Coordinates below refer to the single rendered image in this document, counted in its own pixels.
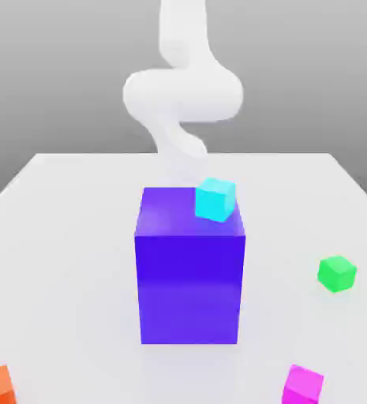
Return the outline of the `small green cube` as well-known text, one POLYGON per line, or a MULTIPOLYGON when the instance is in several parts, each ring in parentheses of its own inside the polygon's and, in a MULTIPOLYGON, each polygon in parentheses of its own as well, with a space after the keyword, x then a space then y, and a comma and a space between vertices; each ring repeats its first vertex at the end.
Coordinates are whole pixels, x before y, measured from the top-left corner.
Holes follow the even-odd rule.
POLYGON ((330 256, 320 261, 318 281, 332 293, 350 289, 355 280, 357 267, 343 256, 330 256))

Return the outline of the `small magenta cube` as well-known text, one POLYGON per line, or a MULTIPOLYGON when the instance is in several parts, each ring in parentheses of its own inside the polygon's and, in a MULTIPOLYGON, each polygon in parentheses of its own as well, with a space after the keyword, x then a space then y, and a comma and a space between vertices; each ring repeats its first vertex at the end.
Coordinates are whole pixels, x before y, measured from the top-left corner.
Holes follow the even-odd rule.
POLYGON ((323 375, 298 365, 291 365, 281 404, 319 404, 323 382, 323 375))

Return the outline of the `small cyan cube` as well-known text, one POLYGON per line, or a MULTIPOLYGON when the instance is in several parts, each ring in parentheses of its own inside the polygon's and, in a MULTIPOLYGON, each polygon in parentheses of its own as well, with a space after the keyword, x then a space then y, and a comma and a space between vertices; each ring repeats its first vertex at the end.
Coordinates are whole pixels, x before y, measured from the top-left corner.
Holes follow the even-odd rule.
POLYGON ((195 188, 195 215, 223 223, 236 206, 236 185, 231 181, 206 178, 195 188))

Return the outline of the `large purple box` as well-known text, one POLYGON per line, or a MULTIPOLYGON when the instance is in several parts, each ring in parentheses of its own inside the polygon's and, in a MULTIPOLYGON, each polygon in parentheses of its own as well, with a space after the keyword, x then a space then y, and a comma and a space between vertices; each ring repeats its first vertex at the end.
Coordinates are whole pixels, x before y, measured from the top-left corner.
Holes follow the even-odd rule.
POLYGON ((193 188, 146 187, 134 234, 143 344, 235 344, 245 229, 195 215, 193 188))

